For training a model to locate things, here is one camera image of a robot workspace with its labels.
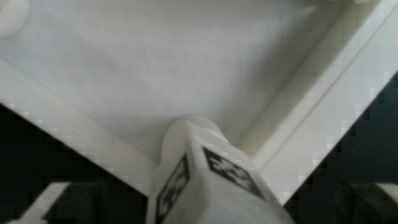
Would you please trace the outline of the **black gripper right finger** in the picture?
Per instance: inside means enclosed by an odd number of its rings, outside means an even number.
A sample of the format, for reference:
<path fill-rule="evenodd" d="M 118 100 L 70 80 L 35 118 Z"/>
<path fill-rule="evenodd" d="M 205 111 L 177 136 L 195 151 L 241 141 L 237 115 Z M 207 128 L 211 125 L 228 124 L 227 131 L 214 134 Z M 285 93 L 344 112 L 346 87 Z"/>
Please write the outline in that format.
<path fill-rule="evenodd" d="M 398 184 L 340 184 L 335 224 L 398 224 Z"/>

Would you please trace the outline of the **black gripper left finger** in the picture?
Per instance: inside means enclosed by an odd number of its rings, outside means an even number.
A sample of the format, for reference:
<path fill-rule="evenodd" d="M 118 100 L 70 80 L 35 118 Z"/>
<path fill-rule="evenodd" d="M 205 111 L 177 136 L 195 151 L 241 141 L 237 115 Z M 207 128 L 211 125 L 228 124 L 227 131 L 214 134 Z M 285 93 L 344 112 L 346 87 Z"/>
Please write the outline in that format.
<path fill-rule="evenodd" d="M 102 181 L 54 182 L 8 224 L 104 224 L 106 198 Z"/>

